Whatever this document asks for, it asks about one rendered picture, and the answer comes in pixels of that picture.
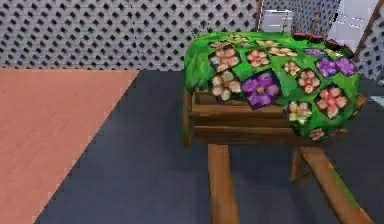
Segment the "brown wooden table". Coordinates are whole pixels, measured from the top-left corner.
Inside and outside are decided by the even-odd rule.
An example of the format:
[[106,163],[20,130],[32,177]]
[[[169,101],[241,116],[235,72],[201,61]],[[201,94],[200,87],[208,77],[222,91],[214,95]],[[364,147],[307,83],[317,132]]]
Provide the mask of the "brown wooden table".
[[184,144],[208,145],[211,224],[240,224],[231,175],[231,144],[286,145],[294,148],[290,181],[313,175],[340,224],[375,224],[326,156],[323,142],[295,135],[280,106],[251,110],[244,102],[220,104],[206,91],[184,92]]

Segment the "green flowered cloth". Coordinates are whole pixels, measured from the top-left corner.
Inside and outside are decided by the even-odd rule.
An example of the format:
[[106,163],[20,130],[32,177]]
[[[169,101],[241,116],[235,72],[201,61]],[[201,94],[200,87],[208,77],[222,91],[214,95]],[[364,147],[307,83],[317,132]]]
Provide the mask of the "green flowered cloth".
[[357,110],[359,72],[342,46],[281,32],[212,32],[184,57],[184,86],[250,109],[279,105],[295,133],[322,141]]

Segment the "dark red candle holder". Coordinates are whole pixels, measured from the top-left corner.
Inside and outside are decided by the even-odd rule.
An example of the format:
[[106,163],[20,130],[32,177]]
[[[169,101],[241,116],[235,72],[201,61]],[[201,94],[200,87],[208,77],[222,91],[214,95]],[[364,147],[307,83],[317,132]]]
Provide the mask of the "dark red candle holder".
[[307,33],[305,31],[300,30],[301,15],[302,9],[299,10],[295,25],[292,28],[291,36],[294,40],[304,40],[307,37]]
[[337,15],[333,14],[331,18],[328,21],[328,33],[325,40],[325,46],[332,50],[339,50],[341,48],[341,45],[334,39],[333,34],[333,23],[336,21]]
[[320,43],[324,36],[316,31],[320,20],[320,12],[316,12],[310,28],[308,40],[312,43]]

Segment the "white framed window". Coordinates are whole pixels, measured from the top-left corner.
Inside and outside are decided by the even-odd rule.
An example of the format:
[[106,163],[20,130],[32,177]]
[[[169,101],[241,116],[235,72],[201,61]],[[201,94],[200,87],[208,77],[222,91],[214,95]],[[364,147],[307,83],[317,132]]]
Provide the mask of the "white framed window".
[[304,40],[308,40],[315,13],[320,12],[316,31],[324,36],[321,42],[325,42],[328,21],[336,14],[333,37],[357,57],[383,5],[384,0],[258,0],[256,27],[260,31],[291,36],[302,9],[300,30],[307,33]]

